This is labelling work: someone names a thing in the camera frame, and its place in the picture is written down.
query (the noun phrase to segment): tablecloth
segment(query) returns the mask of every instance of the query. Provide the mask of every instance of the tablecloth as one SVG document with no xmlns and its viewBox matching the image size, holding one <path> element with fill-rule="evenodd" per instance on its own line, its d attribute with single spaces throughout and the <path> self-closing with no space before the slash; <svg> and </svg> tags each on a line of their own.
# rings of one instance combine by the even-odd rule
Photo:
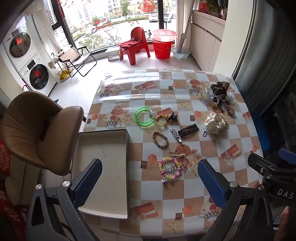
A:
<svg viewBox="0 0 296 241">
<path fill-rule="evenodd" d="M 234 117 L 205 105 L 190 88 L 210 87 L 217 81 L 227 81 L 228 98 L 235 109 Z M 157 114 L 178 115 L 178 122 L 168 126 L 155 124 L 143 128 L 134 120 L 140 107 L 150 107 Z M 229 123 L 220 135 L 202 136 L 205 119 L 211 112 L 219 113 Z M 149 114 L 142 116 L 149 120 Z M 199 131 L 177 143 L 170 133 L 196 123 Z M 228 181 L 243 187 L 254 187 L 260 175 L 248 167 L 251 152 L 262 156 L 258 135 L 242 96 L 231 77 L 194 70 L 145 69 L 109 74 L 99 86 L 88 113 L 84 131 L 127 128 L 129 143 L 130 216 L 127 220 L 84 215 L 91 228 L 135 236 L 174 237 L 204 233 L 221 212 L 212 201 L 197 173 L 197 163 L 207 159 Z M 169 141 L 166 148 L 153 142 L 152 134 L 159 131 Z M 158 164 L 168 152 L 185 153 L 179 159 L 187 172 L 179 180 L 161 181 Z M 243 207 L 236 220 L 241 218 Z"/>
</svg>

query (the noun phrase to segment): white curtain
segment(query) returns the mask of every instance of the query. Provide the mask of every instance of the white curtain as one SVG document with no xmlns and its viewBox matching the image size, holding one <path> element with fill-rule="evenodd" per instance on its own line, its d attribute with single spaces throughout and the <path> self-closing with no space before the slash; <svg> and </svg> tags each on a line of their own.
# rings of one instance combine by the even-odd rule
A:
<svg viewBox="0 0 296 241">
<path fill-rule="evenodd" d="M 177 43 L 178 46 L 180 41 L 180 36 L 185 32 L 188 17 L 192 11 L 192 1 L 194 0 L 177 0 Z M 194 6 L 197 6 L 199 0 L 195 0 Z M 191 21 L 187 31 L 186 39 L 183 47 L 190 49 L 190 39 L 191 39 Z"/>
<path fill-rule="evenodd" d="M 44 44 L 45 50 L 50 56 L 51 53 L 57 54 L 61 47 L 55 38 L 54 31 L 49 22 L 43 0 L 35 0 L 27 9 L 26 14 L 33 14 L 34 21 L 39 32 L 39 35 Z"/>
</svg>

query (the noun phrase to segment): tiled floor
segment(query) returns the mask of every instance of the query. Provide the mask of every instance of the tiled floor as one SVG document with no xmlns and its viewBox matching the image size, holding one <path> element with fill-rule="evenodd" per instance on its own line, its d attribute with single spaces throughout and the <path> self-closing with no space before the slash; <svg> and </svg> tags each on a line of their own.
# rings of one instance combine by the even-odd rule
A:
<svg viewBox="0 0 296 241">
<path fill-rule="evenodd" d="M 169 59 L 160 60 L 155 57 L 154 51 L 150 52 L 151 57 L 148 58 L 146 52 L 140 52 L 136 55 L 136 65 L 131 66 L 127 55 L 124 59 L 114 60 L 109 62 L 107 58 L 98 60 L 97 65 L 87 74 L 82 77 L 77 73 L 73 78 L 68 79 L 62 83 L 58 83 L 50 98 L 52 100 L 58 99 L 58 104 L 66 108 L 68 106 L 81 106 L 84 110 L 84 115 L 87 116 L 91 107 L 94 95 L 104 78 L 104 74 L 111 72 L 121 72 L 135 69 L 193 69 L 200 70 L 200 67 L 192 56 L 187 59 L 177 59 L 171 55 Z M 93 65 L 93 62 L 86 64 L 86 70 Z M 84 123 L 82 123 L 80 131 L 83 130 Z M 70 180 L 70 174 L 67 176 L 57 176 L 48 170 L 44 170 L 42 177 L 42 184 L 46 187 L 59 186 L 63 181 Z M 58 210 L 60 219 L 63 219 L 61 210 Z M 94 229 L 94 233 L 101 241 L 141 241 L 140 238 L 126 237 L 116 234 L 107 233 L 99 229 Z M 185 237 L 171 239 L 174 241 L 186 241 Z"/>
</svg>

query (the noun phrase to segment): open shallow box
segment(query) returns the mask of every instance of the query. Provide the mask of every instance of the open shallow box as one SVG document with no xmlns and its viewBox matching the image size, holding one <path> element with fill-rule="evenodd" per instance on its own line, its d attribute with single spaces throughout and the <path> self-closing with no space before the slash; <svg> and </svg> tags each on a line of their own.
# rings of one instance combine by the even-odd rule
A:
<svg viewBox="0 0 296 241">
<path fill-rule="evenodd" d="M 100 178 L 79 211 L 102 217 L 128 218 L 128 140 L 126 129 L 77 134 L 71 180 L 93 158 L 100 159 L 103 164 Z"/>
</svg>

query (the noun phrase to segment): washing machine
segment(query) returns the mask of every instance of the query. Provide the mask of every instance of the washing machine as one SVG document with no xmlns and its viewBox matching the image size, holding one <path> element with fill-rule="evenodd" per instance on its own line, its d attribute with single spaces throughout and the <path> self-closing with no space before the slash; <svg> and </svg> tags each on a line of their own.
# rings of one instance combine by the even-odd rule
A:
<svg viewBox="0 0 296 241">
<path fill-rule="evenodd" d="M 39 53 L 29 60 L 19 74 L 33 91 L 40 92 L 46 96 L 49 95 L 56 84 L 52 73 L 48 70 L 47 64 Z"/>
<path fill-rule="evenodd" d="M 25 17 L 13 24 L 3 40 L 3 46 L 17 72 L 21 71 L 37 54 L 38 51 L 30 37 Z"/>
</svg>

